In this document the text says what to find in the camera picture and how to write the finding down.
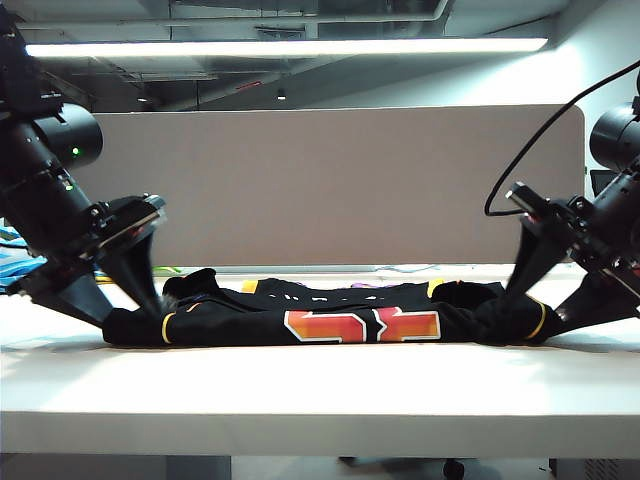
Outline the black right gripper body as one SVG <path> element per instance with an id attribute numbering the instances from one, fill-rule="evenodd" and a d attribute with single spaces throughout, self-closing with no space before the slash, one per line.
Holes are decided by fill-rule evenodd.
<path id="1" fill-rule="evenodd" d="M 639 288 L 639 183 L 613 181 L 590 202 L 581 196 L 549 200 L 522 182 L 506 197 L 519 206 L 521 219 L 562 221 L 571 230 L 566 258 L 590 273 L 600 273 L 627 290 Z"/>

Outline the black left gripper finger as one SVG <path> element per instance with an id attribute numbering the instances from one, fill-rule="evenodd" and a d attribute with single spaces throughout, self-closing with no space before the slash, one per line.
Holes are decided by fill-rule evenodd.
<path id="1" fill-rule="evenodd" d="M 152 319 L 160 316 L 161 300 L 151 265 L 153 230 L 125 232 L 105 247 L 101 269 Z"/>
<path id="2" fill-rule="evenodd" d="M 62 287 L 46 286 L 33 291 L 31 300 L 42 307 L 89 324 L 102 324 L 113 306 L 89 274 Z"/>

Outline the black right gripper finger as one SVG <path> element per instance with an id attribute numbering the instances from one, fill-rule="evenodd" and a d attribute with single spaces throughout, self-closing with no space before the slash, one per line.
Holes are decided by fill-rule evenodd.
<path id="1" fill-rule="evenodd" d="M 602 324 L 635 317 L 638 306 L 639 298 L 616 280 L 587 273 L 556 313 L 564 324 Z"/>
<path id="2" fill-rule="evenodd" d="M 524 295 L 566 258 L 571 247 L 571 230 L 562 221 L 521 219 L 520 223 L 520 245 L 506 286 L 507 300 Z"/>

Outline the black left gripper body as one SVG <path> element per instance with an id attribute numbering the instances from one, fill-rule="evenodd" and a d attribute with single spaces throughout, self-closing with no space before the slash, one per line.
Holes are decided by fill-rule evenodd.
<path id="1" fill-rule="evenodd" d="M 134 229 L 154 232 L 164 216 L 164 200 L 157 195 L 93 203 L 84 194 L 15 194 L 4 199 L 4 207 L 30 252 L 46 259 L 6 288 L 28 296 L 87 274 L 95 280 L 109 242 Z"/>

